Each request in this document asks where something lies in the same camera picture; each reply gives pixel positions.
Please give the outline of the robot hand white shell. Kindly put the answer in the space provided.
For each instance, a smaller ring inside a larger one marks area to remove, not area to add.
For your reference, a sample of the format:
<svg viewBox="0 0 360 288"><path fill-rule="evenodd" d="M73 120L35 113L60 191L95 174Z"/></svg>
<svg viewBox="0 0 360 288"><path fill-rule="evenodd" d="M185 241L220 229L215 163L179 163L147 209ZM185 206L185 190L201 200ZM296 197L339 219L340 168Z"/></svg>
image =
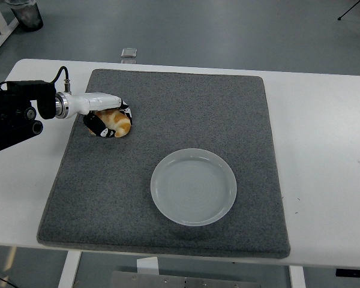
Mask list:
<svg viewBox="0 0 360 288"><path fill-rule="evenodd" d="M61 112L58 118L83 115L84 125L98 137L123 137L131 130L132 117L129 105L121 98L101 92L81 95L61 94Z"/></svg>

